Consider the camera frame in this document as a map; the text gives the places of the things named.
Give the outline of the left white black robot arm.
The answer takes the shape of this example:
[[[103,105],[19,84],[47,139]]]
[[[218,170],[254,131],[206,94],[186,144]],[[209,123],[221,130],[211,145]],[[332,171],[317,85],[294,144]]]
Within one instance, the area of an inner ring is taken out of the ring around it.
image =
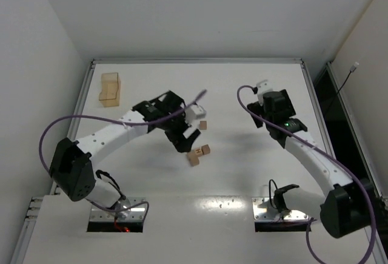
[[[198,104],[202,91],[189,104],[172,91],[133,106],[120,119],[106,118],[102,129],[72,141],[62,139],[56,146],[48,173],[53,181],[73,201],[87,200],[105,212],[128,211],[116,181],[99,168],[100,163],[127,143],[163,130],[179,153],[190,152],[200,135],[193,122],[206,117],[206,110]]]

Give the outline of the small wooden cube block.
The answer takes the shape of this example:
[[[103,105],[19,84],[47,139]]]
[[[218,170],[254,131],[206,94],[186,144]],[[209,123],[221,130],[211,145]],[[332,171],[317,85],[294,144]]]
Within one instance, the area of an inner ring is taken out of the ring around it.
[[[206,129],[207,129],[207,121],[201,120],[201,121],[199,122],[199,129],[200,129],[200,130],[206,130]]]

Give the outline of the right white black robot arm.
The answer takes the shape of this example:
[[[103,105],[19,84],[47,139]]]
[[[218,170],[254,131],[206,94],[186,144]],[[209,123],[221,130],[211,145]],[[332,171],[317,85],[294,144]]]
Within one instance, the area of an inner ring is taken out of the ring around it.
[[[297,184],[277,189],[273,196],[279,212],[298,209],[320,221],[325,230],[339,239],[366,226],[375,225],[373,186],[367,179],[352,178],[338,163],[320,152],[307,126],[296,118],[285,89],[274,91],[266,84],[255,86],[258,100],[247,105],[256,127],[265,126],[272,139],[292,154],[322,190],[307,192]]]

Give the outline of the transparent orange plastic container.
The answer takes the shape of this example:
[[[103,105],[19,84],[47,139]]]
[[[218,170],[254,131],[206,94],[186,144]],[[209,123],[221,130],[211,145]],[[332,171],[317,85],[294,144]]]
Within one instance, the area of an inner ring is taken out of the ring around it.
[[[99,102],[103,107],[117,107],[120,103],[121,80],[117,72],[101,75]]]

